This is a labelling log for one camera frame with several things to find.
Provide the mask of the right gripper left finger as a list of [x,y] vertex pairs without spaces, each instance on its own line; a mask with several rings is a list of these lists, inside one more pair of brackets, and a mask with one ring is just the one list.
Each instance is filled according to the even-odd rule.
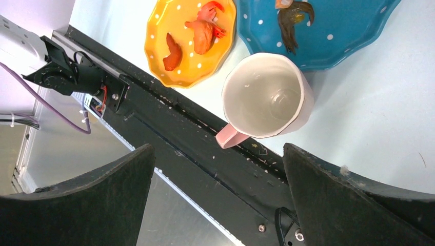
[[154,147],[32,193],[1,197],[1,245],[136,245]]

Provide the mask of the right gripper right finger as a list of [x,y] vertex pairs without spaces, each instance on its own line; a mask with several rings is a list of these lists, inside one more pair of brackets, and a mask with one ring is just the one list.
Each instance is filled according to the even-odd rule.
[[283,150],[306,245],[434,245],[434,195],[346,171],[290,143]]

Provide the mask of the pink white mug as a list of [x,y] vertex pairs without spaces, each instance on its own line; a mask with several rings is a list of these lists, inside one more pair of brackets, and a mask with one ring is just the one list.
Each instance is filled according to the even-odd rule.
[[289,58],[256,53],[242,59],[227,75],[222,106],[228,124],[215,136],[223,149],[257,139],[284,135],[308,122],[313,91]]

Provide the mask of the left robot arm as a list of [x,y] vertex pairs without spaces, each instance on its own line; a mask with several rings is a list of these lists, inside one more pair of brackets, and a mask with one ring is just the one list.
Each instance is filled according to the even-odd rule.
[[96,110],[116,112],[128,85],[82,51],[72,57],[47,36],[38,36],[1,16],[1,63],[21,78],[62,95],[75,92],[99,97]]

